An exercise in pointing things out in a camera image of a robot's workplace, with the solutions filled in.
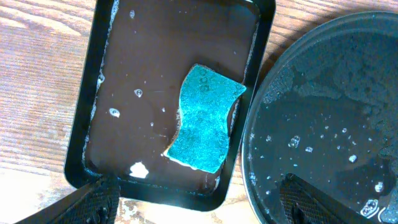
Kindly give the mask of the green yellow sponge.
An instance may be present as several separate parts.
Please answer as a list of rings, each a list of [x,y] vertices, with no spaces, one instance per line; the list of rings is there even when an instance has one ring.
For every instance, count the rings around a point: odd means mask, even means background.
[[[245,91],[241,83],[195,64],[182,83],[178,131],[164,155],[192,169],[217,172],[229,150],[229,112]]]

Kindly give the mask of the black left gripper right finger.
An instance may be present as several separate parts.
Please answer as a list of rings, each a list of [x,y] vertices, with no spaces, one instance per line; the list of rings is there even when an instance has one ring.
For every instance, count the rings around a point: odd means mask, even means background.
[[[280,184],[279,194],[289,223],[373,223],[291,173]]]

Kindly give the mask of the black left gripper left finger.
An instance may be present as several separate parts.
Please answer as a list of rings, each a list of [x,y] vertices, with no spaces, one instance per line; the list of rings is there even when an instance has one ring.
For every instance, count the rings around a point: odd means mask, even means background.
[[[104,175],[16,224],[113,224],[119,197],[118,179]]]

